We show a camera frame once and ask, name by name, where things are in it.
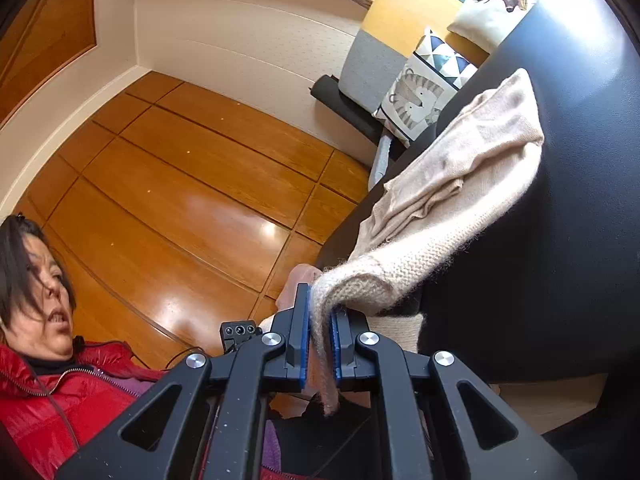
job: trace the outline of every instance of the yellow cushion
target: yellow cushion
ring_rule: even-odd
[[[429,26],[461,56],[479,66],[488,54],[466,38],[447,31],[461,6],[459,0],[374,0],[362,29],[409,57]]]

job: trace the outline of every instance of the red puffer jacket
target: red puffer jacket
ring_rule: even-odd
[[[158,381],[164,372],[146,370],[131,362],[126,343],[85,343],[76,352],[78,364],[93,365],[110,376]],[[65,412],[81,446],[100,433],[136,397],[120,387],[87,373],[68,371],[40,376],[40,381]],[[52,480],[62,463],[76,452],[64,420],[46,397],[30,368],[10,348],[0,344],[0,422],[25,459],[46,480]],[[297,480],[262,468],[260,480]]]

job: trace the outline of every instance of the woman's chin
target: woman's chin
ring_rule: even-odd
[[[57,334],[49,341],[49,349],[61,359],[71,359],[74,354],[74,340],[71,333]]]

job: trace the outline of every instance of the beige knit sweater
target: beige knit sweater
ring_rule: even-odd
[[[349,261],[312,288],[312,334],[320,357],[322,400],[338,405],[328,323],[338,304],[374,316],[393,306],[523,195],[538,170],[544,135],[529,75],[517,70],[476,96],[400,175],[360,225]],[[422,316],[371,318],[372,330],[415,351]]]

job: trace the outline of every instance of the woman's nose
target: woman's nose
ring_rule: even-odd
[[[42,277],[42,285],[47,291],[49,297],[53,296],[58,298],[60,296],[60,282],[53,276],[47,274]]]

